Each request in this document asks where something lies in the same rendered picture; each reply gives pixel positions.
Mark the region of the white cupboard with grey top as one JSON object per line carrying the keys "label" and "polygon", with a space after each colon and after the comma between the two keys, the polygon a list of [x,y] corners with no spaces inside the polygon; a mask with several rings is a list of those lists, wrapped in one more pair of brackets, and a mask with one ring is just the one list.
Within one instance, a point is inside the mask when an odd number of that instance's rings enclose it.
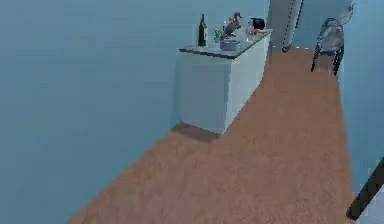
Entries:
{"label": "white cupboard with grey top", "polygon": [[180,120],[224,134],[263,79],[271,34],[262,30],[235,51],[181,48],[176,70]]}

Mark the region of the grey square box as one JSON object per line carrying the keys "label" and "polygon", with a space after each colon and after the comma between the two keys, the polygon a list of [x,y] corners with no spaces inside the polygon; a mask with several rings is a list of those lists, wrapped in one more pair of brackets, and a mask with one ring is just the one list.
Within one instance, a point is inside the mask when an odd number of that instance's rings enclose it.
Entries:
{"label": "grey square box", "polygon": [[235,39],[225,38],[220,42],[220,49],[223,51],[236,51],[239,42]]}

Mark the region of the dark wine bottle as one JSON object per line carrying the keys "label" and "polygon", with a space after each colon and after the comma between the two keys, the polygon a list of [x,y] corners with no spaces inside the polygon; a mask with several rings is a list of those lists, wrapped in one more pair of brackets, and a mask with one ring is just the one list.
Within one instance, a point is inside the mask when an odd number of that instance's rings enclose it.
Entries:
{"label": "dark wine bottle", "polygon": [[200,47],[206,46],[206,28],[205,15],[202,14],[198,30],[198,46]]}

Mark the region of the grey duck figurine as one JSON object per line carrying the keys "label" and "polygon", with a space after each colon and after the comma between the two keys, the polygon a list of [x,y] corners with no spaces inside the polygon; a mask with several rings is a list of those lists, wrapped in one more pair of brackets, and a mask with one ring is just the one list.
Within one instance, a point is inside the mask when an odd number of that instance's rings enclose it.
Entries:
{"label": "grey duck figurine", "polygon": [[230,18],[230,22],[224,29],[224,35],[230,36],[232,35],[237,29],[241,27],[239,19],[241,18],[240,12],[235,12],[234,15]]}

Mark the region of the clear glass bottle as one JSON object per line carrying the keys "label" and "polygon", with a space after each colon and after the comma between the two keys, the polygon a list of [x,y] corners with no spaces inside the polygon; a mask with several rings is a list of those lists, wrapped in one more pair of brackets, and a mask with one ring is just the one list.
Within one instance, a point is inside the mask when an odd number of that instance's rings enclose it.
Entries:
{"label": "clear glass bottle", "polygon": [[250,19],[246,28],[248,42],[251,42],[253,40],[253,32],[254,32],[253,20]]}

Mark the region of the grey chair with black legs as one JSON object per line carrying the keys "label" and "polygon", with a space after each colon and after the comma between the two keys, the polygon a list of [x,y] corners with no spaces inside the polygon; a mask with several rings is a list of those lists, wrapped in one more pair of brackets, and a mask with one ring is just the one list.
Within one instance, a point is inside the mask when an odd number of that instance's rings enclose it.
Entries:
{"label": "grey chair with black legs", "polygon": [[337,75],[344,56],[344,25],[353,16],[354,2],[351,2],[338,18],[327,18],[320,30],[312,59],[311,71],[314,71],[320,55],[333,57],[333,74]]}

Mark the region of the black furniture leg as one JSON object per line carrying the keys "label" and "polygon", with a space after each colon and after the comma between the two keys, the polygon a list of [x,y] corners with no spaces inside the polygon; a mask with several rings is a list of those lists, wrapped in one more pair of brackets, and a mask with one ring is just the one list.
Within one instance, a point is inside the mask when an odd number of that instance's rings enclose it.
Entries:
{"label": "black furniture leg", "polygon": [[346,216],[356,221],[384,184],[384,157],[380,160],[359,194],[349,206]]}

